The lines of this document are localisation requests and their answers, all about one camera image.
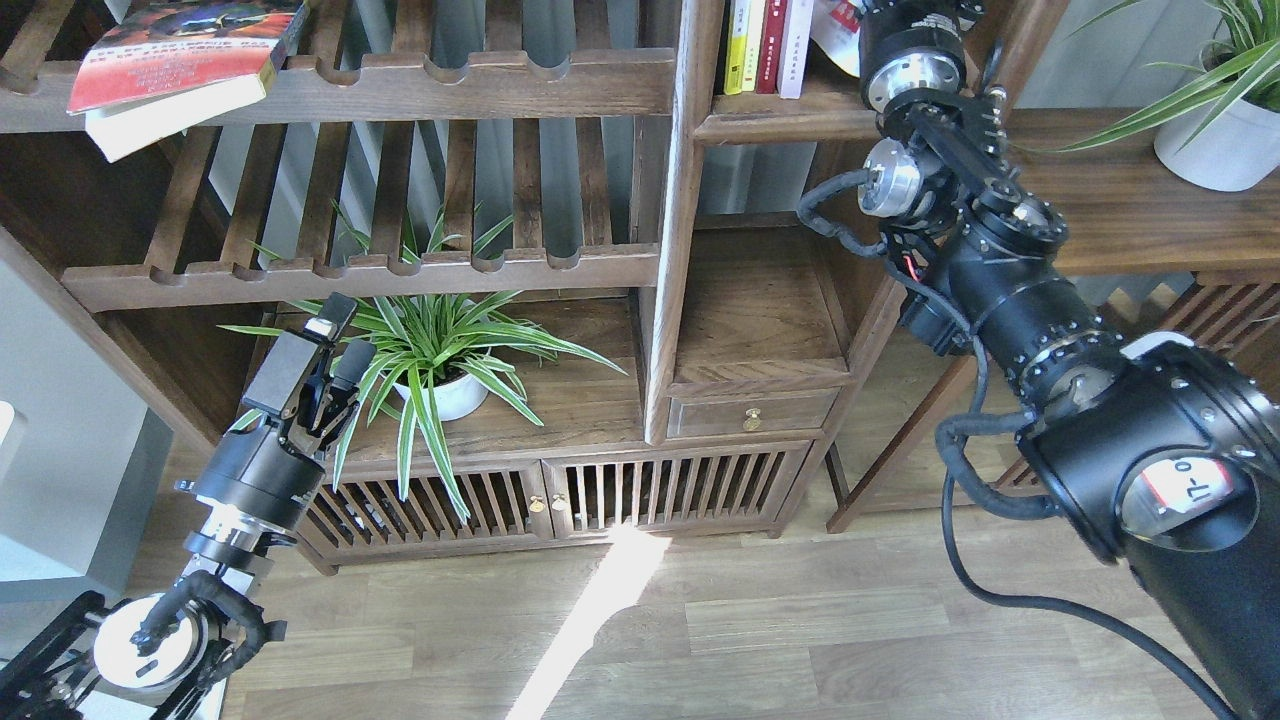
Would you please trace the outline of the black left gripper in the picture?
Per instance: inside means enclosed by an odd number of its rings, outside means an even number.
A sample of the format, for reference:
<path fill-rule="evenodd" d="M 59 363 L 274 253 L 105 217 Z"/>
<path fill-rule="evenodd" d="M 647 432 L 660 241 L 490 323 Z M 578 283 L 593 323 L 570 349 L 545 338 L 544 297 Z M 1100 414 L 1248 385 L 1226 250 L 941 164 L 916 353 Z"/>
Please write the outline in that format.
<path fill-rule="evenodd" d="M 352 340 L 337 364 L 335 343 L 357 301 L 332 293 L 303 324 L 276 338 L 244 392 L 262 414 L 252 429 L 228 430 L 195 482 L 214 509 L 233 507 L 274 530 L 293 530 L 325 477 L 321 457 L 356 409 L 358 383 L 376 352 Z"/>

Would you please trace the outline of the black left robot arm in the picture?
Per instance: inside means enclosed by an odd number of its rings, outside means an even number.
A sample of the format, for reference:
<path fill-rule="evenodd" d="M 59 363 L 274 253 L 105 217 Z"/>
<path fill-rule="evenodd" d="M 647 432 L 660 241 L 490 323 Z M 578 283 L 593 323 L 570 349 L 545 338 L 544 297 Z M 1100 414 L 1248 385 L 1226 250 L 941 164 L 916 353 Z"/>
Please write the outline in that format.
<path fill-rule="evenodd" d="M 229 429 L 204 471 L 180 489 L 207 505 L 186 548 L 191 560 L 161 594 L 108 607 L 76 598 L 3 669 L 5 719 L 78 719 L 104 682 L 163 693 L 155 719 L 187 719 L 215 684 L 285 635 L 251 600 L 269 551 L 296 543 L 326 475 L 323 461 L 358 410 L 358 382 L 374 356 L 355 340 L 335 348 L 357 302 L 333 293 L 301 331 L 284 331 L 243 401 L 253 424 Z"/>

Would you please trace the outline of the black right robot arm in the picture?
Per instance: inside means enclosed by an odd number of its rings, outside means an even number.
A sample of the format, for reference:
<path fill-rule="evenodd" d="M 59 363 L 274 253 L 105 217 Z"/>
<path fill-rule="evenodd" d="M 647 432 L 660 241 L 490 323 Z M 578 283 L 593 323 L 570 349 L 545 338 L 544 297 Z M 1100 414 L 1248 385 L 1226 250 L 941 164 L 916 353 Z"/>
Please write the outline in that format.
<path fill-rule="evenodd" d="M 1004 160 L 997 106 L 969 96 L 960 19 L 973 3 L 858 10 L 864 102 L 881 141 L 805 193 L 800 220 L 909 292 L 901 323 L 937 354 L 973 352 L 1020 409 L 942 420 L 943 539 L 960 582 L 998 606 L 1064 612 L 1164 664 L 1221 719 L 1279 706 L 1277 407 L 1178 333 L 1128 342 L 1053 268 L 1062 217 Z M 1015 520 L 1064 518 L 1103 562 L 1125 559 L 1210 673 L 1066 600 L 979 587 L 957 556 L 954 487 Z"/>

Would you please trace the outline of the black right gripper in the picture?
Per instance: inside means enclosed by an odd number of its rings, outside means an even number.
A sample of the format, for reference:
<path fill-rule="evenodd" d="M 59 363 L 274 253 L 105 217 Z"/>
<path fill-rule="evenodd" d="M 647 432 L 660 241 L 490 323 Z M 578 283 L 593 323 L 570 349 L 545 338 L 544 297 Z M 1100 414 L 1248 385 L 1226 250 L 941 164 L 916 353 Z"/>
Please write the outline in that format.
<path fill-rule="evenodd" d="M 983 1 L 867 1 L 859 15 L 861 99 L 883 111 L 910 88 L 956 94 L 965 85 L 963 33 Z"/>

